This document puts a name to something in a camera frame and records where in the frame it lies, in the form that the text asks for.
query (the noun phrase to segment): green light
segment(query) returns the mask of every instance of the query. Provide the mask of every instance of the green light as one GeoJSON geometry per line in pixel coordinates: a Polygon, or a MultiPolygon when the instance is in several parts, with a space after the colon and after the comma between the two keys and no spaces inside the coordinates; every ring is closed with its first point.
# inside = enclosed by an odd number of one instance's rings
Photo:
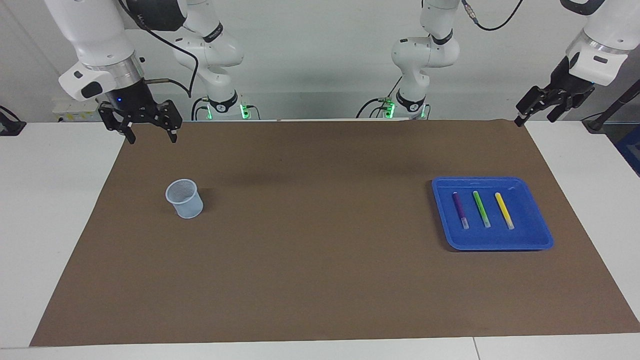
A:
{"type": "Polygon", "coordinates": [[[247,110],[246,106],[243,104],[240,104],[240,112],[242,113],[243,120],[251,118],[251,112],[247,110]]]}
{"type": "Polygon", "coordinates": [[[390,102],[388,104],[387,110],[385,111],[385,117],[387,119],[391,119],[394,117],[394,112],[396,111],[396,104],[390,102]]]}

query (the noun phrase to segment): clear plastic container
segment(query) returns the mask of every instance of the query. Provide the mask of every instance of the clear plastic container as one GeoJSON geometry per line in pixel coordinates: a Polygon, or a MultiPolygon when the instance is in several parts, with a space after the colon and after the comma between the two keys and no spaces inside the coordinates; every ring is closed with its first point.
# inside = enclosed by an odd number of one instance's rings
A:
{"type": "Polygon", "coordinates": [[[173,205],[181,218],[195,218],[202,212],[204,207],[198,193],[198,186],[189,179],[174,181],[166,189],[164,196],[173,205]]]}

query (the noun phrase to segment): brown mat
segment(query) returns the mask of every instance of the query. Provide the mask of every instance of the brown mat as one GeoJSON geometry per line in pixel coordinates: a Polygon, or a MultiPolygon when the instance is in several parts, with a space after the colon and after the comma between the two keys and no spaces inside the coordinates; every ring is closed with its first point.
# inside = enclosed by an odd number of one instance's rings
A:
{"type": "Polygon", "coordinates": [[[491,122],[136,126],[33,346],[640,332],[524,129],[491,122]],[[445,242],[437,176],[518,176],[544,252],[445,242]],[[164,199],[196,181],[205,211],[164,199]]]}

